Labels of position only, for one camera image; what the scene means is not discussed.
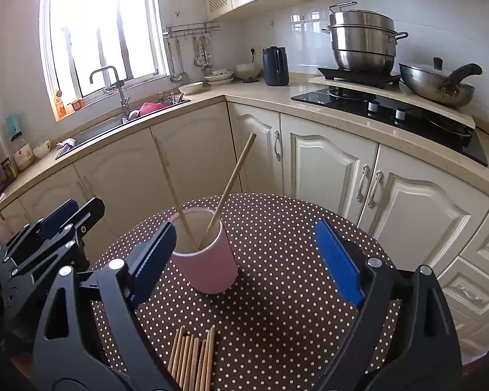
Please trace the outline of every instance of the black glass cooktop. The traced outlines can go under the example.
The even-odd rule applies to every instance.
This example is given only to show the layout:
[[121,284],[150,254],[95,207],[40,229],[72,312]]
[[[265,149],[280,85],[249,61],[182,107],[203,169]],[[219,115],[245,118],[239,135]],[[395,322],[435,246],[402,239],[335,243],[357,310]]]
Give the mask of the black glass cooktop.
[[291,99],[386,123],[430,139],[485,167],[488,166],[480,139],[474,129],[420,107],[335,87],[297,95]]

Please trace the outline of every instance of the window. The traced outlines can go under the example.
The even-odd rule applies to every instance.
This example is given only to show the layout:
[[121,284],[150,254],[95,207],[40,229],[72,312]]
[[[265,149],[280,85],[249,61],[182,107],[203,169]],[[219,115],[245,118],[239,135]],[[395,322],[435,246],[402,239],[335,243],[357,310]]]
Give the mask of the window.
[[[114,66],[127,86],[168,75],[157,0],[43,0],[42,55],[51,97],[89,104],[115,83]],[[56,113],[57,120],[64,117]]]

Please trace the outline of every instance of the round table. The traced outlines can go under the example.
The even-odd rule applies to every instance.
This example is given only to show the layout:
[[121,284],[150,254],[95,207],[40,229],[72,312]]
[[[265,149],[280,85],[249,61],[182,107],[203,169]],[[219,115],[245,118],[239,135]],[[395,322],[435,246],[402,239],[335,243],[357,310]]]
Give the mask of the round table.
[[[218,200],[202,198],[183,208],[215,210]],[[174,213],[163,211],[137,225],[107,249],[95,268],[127,256]],[[168,363],[181,325],[201,339],[215,325],[212,389],[310,390],[357,314],[337,292],[316,248],[313,226],[321,219],[366,255],[392,266],[376,240],[322,207],[274,195],[231,195],[222,221],[239,266],[235,284],[219,295],[201,294],[169,261],[155,294],[136,310],[163,362]],[[93,307],[107,358],[123,372],[102,306]],[[392,302],[368,370],[384,361],[397,311],[398,303]]]

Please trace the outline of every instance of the sink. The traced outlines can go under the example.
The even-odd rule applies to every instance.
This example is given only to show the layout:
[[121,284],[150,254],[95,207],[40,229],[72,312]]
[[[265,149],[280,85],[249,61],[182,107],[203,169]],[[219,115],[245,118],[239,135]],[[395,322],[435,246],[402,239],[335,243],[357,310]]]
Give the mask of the sink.
[[[152,102],[164,104],[166,106],[166,108],[168,109],[168,108],[171,108],[174,106],[181,105],[183,103],[188,103],[189,101],[190,100],[183,99],[181,101],[181,103],[176,103],[176,100],[172,101],[171,97],[169,96],[169,97],[165,97],[165,98],[162,98],[162,99],[159,99],[156,101],[152,101]],[[139,106],[134,110],[139,110],[139,109],[141,109],[141,107],[142,106]],[[149,113],[145,116],[138,117],[134,120],[143,119],[143,118],[150,116],[152,114],[155,114],[155,113],[156,112]],[[98,138],[98,137],[106,134],[107,132],[111,132],[111,131],[119,128],[120,126],[126,125],[128,123],[132,123],[134,120],[128,121],[125,118],[125,115],[122,113],[122,114],[118,114],[117,116],[114,116],[110,119],[104,120],[103,122],[100,122],[97,125],[92,126],[88,129],[86,129],[85,131],[82,131],[82,132],[76,134],[74,137],[72,137],[72,139],[76,140],[76,147],[71,147],[69,145],[65,145],[65,147],[63,147],[60,150],[60,152],[58,153],[58,155],[56,156],[56,160],[59,159],[60,157],[63,157],[66,154],[69,154],[70,152],[75,151],[76,149],[80,148],[83,144],[86,144],[89,141],[92,141],[93,139]]]

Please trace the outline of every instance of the silver screw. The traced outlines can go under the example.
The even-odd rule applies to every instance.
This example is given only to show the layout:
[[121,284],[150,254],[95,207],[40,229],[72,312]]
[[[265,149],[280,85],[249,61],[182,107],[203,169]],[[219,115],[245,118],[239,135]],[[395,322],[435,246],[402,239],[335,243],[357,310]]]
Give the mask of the silver screw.
[[60,276],[67,276],[72,272],[72,268],[70,266],[64,266],[60,269]]
[[426,276],[429,276],[433,273],[433,270],[429,266],[420,266],[420,273]]
[[380,261],[376,257],[372,257],[368,259],[368,266],[371,266],[372,268],[378,269],[382,266],[382,261]]
[[125,261],[122,258],[115,258],[109,262],[109,268],[112,270],[120,270],[125,265]]

